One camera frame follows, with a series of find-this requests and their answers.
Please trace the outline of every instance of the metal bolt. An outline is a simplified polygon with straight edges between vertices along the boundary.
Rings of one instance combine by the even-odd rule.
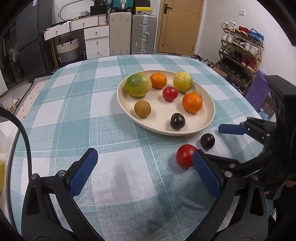
[[[37,173],[34,173],[32,176],[31,176],[31,179],[36,179],[39,175]]]
[[[257,175],[253,175],[252,178],[256,181],[259,180],[259,177]]]
[[[224,172],[225,177],[232,177],[232,173],[230,171]]]
[[[63,176],[66,175],[66,171],[61,170],[61,171],[59,171],[59,172],[57,173],[57,175],[58,175],[59,177],[63,177]]]

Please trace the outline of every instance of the wooden door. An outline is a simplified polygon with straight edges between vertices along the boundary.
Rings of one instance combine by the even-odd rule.
[[[201,7],[202,0],[164,0],[158,52],[192,54]]]

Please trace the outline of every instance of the beige round plate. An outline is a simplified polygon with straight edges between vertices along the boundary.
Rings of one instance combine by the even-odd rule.
[[[146,70],[140,72],[149,77],[154,73],[162,73],[168,79],[166,87],[174,86],[173,77],[175,73],[173,72],[162,70]],[[190,135],[206,128],[215,116],[215,105],[211,96],[196,82],[193,82],[193,88],[189,92],[193,92],[194,90],[200,91],[202,93],[203,104],[202,109],[198,113],[191,114],[184,110],[182,106],[184,94],[180,92],[178,97],[172,102],[168,102],[163,98],[162,93],[164,88],[162,90],[151,88],[145,96],[139,98],[130,96],[123,89],[128,77],[120,83],[117,89],[118,102],[121,108],[134,122],[150,131],[168,136]],[[148,101],[151,105],[151,113],[146,118],[140,118],[134,111],[135,103],[141,99]],[[180,130],[174,130],[170,126],[170,118],[174,113],[181,113],[185,117],[186,124]]]

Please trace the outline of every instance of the black plum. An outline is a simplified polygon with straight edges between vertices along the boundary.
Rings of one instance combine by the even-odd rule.
[[[179,130],[185,126],[185,118],[180,113],[175,113],[170,118],[170,125],[173,129]]]
[[[200,143],[204,150],[211,149],[215,144],[215,137],[211,133],[204,134],[200,138]]]

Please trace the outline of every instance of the checkered tablecloth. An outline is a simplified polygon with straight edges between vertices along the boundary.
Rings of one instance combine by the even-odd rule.
[[[120,108],[116,90],[128,75],[141,70],[186,71],[213,98],[216,115],[203,131],[169,137],[148,131]],[[33,173],[55,175],[67,170],[89,148],[98,163],[75,201],[105,240],[184,240],[198,226],[215,199],[193,168],[175,162],[186,143],[201,148],[204,133],[216,138],[210,154],[247,161],[262,150],[249,136],[219,134],[222,123],[239,124],[259,115],[221,76],[191,58],[165,55],[112,56],[59,69],[40,91],[24,126]],[[20,137],[11,171],[11,201],[20,232],[28,184],[27,159]],[[70,229],[57,201],[52,201],[64,227]]]

